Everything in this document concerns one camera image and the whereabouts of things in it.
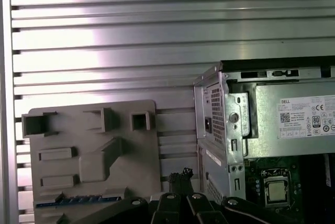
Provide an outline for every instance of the cpu socket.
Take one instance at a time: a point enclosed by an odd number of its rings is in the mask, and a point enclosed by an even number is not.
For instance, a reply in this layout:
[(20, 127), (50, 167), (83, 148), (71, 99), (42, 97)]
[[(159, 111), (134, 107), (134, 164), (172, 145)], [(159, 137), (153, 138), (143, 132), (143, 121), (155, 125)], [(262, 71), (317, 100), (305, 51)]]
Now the cpu socket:
[(289, 206), (289, 177), (271, 176), (263, 179), (265, 207)]

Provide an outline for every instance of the sticker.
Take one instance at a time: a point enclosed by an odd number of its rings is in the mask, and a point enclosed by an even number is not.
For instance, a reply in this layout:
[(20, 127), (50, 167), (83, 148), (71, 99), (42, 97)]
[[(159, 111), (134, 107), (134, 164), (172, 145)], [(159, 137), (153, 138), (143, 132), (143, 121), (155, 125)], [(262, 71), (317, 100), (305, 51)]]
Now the sticker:
[(335, 96), (283, 98), (278, 122), (280, 139), (335, 135)]
[(326, 168), (326, 185), (331, 187), (331, 179), (330, 179), (330, 165), (329, 165), (329, 157), (328, 154), (324, 154), (325, 158), (325, 168)]
[(217, 163), (219, 166), (221, 166), (221, 161), (215, 157), (213, 154), (211, 154), (208, 150), (206, 150), (207, 155), (214, 160), (215, 163)]

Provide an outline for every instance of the perforated metal panel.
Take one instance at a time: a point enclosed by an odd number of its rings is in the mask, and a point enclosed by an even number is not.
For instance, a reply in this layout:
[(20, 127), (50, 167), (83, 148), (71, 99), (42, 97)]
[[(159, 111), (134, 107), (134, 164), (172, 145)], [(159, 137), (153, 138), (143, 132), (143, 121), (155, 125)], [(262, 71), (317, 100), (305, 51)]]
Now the perforated metal panel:
[(213, 135), (216, 142), (222, 144), (224, 138), (225, 122), (222, 113), (221, 89), (211, 90), (211, 107), (213, 114)]
[(208, 182), (207, 182), (207, 193), (213, 197), (214, 201), (217, 204), (221, 204), (222, 199), (224, 198), (223, 194), (220, 192), (220, 190), (215, 185), (215, 182), (211, 178), (211, 176), (208, 176)]

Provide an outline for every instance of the corrugated metal wall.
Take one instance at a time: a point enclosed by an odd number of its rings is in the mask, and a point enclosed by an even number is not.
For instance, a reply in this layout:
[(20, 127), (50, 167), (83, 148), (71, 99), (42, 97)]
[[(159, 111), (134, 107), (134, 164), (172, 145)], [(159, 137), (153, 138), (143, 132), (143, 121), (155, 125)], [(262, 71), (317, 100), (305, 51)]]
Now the corrugated metal wall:
[[(335, 0), (11, 1), (15, 116), (153, 99), (164, 189), (170, 172), (196, 171), (192, 82), (213, 62), (335, 52)], [(29, 141), (20, 124), (19, 220), (30, 223)]]

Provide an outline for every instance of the circuit board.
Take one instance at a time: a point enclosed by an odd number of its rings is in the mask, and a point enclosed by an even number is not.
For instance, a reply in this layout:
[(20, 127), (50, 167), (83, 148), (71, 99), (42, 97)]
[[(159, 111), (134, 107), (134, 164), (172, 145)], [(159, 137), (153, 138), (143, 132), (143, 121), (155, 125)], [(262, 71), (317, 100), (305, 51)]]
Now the circuit board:
[(298, 157), (246, 160), (247, 200), (304, 223)]

